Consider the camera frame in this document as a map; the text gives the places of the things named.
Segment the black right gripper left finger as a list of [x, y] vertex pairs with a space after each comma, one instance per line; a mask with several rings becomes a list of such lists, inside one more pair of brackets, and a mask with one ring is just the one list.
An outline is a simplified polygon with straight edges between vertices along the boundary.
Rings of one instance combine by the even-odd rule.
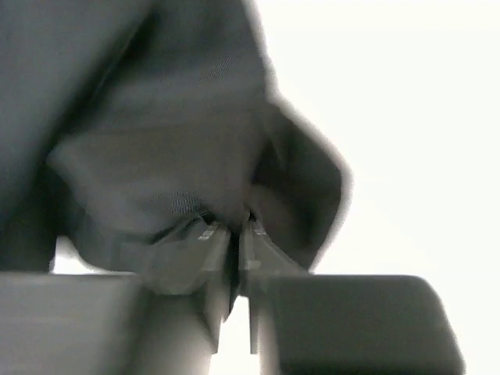
[[2, 373], [207, 373], [229, 309], [229, 242], [218, 224], [192, 234], [160, 288], [123, 274], [2, 274]]

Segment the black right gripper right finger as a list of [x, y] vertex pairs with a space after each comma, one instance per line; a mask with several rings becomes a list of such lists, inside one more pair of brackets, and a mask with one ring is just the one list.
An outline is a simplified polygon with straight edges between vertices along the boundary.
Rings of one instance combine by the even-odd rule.
[[441, 300], [409, 275], [313, 275], [260, 223], [239, 245], [251, 351], [263, 374], [462, 374]]

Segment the black skirt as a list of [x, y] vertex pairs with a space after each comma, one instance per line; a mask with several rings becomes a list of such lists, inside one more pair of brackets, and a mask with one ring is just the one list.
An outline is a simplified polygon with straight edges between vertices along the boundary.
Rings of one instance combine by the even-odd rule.
[[1, 4], [1, 268], [166, 280], [211, 221], [249, 216], [303, 268], [342, 196], [338, 161], [268, 99], [241, 1]]

